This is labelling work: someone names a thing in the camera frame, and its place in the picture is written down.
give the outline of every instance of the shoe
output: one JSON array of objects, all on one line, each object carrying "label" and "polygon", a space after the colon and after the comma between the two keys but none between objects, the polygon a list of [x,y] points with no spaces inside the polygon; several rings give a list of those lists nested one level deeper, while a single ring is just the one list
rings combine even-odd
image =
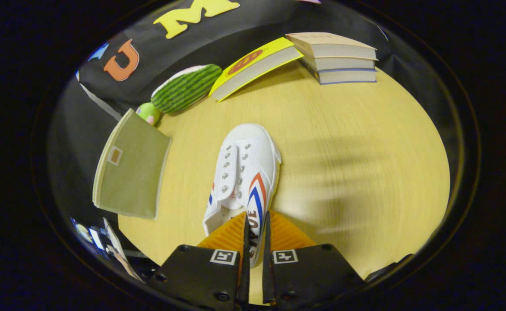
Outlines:
[{"label": "shoe", "polygon": [[220,147],[203,228],[209,235],[232,217],[247,211],[251,268],[257,264],[262,249],[260,237],[278,183],[280,163],[278,148],[258,124],[236,126]]}]

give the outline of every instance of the green plush toy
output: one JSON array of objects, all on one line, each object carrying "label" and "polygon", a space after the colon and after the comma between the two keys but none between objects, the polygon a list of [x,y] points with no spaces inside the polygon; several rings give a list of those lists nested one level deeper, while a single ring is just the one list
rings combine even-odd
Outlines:
[{"label": "green plush toy", "polygon": [[157,126],[157,122],[159,122],[159,118],[161,116],[161,112],[150,102],[140,105],[140,107],[136,110],[136,113],[152,126]]},{"label": "green plush toy", "polygon": [[184,69],[151,94],[151,104],[165,114],[182,111],[205,96],[221,73],[213,64]]}]

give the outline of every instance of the stack of books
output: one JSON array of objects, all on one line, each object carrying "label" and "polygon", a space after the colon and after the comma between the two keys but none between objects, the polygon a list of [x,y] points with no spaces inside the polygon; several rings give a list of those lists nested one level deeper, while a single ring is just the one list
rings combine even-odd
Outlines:
[{"label": "stack of books", "polygon": [[301,63],[320,84],[376,82],[376,49],[331,33],[286,34],[304,54]]}]

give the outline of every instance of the wooden table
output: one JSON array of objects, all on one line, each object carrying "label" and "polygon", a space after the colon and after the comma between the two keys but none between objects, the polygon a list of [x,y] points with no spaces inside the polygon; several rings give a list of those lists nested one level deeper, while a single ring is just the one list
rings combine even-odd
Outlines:
[{"label": "wooden table", "polygon": [[[362,278],[427,241],[445,214],[449,166],[419,103],[383,72],[377,83],[319,85],[297,61],[220,103],[163,116],[172,137],[158,219],[119,215],[119,228],[158,264],[205,238],[203,214],[220,144],[238,124],[264,126],[282,153],[272,209],[315,242],[332,243]],[[262,265],[250,303],[261,305]]]}]

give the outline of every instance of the orange gripper pad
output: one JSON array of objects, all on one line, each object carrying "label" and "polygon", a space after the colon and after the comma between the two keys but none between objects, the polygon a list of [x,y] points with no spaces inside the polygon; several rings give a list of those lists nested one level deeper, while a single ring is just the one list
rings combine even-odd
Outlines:
[{"label": "orange gripper pad", "polygon": [[270,251],[292,250],[294,248],[306,248],[315,246],[316,243],[311,240],[291,221],[284,216],[270,211],[271,238]]}]

